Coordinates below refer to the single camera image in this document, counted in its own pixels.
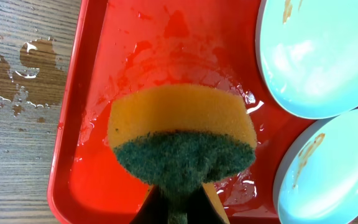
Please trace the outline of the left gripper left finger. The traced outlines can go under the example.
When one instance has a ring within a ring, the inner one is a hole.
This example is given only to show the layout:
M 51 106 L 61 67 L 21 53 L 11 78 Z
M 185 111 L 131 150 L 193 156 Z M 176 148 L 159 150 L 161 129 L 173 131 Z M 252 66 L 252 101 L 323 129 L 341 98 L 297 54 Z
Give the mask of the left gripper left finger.
M 152 187 L 130 224 L 167 224 L 168 204 L 157 186 Z

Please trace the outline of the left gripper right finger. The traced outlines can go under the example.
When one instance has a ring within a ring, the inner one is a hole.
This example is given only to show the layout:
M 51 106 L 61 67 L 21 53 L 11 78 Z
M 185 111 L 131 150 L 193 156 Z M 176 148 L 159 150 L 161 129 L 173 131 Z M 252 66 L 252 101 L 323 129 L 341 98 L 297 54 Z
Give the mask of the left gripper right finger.
M 188 224 L 227 224 L 227 215 L 214 186 L 195 190 L 187 205 Z

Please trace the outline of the green and orange sponge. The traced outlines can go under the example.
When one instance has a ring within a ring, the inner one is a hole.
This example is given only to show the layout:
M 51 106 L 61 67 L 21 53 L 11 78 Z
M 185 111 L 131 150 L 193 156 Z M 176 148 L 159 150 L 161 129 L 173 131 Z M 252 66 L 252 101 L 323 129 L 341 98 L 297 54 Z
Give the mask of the green and orange sponge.
M 126 171 L 160 189 L 168 223 L 188 223 L 191 194 L 251 166 L 257 135 L 240 96 L 177 84 L 114 101 L 108 142 Z

